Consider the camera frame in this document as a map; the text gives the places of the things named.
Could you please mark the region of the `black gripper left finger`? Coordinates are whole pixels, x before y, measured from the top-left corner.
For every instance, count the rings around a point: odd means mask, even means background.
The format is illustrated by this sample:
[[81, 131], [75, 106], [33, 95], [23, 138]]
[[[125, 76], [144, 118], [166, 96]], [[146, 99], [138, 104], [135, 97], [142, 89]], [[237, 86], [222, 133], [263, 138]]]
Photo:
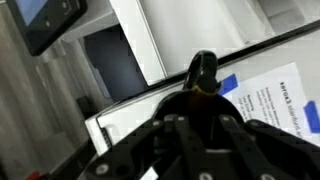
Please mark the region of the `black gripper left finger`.
[[153, 168], [157, 180], [197, 180], [206, 150], [185, 116], [149, 119], [94, 160], [88, 180], [141, 180]]

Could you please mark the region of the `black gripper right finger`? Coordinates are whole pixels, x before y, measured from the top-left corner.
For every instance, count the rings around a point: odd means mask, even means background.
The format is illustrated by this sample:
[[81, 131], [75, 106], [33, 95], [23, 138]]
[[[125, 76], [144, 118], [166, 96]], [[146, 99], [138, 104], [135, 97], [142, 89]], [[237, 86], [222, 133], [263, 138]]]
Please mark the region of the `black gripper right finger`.
[[247, 177], [241, 180], [320, 180], [320, 149], [259, 120], [241, 124], [230, 115], [219, 121]]

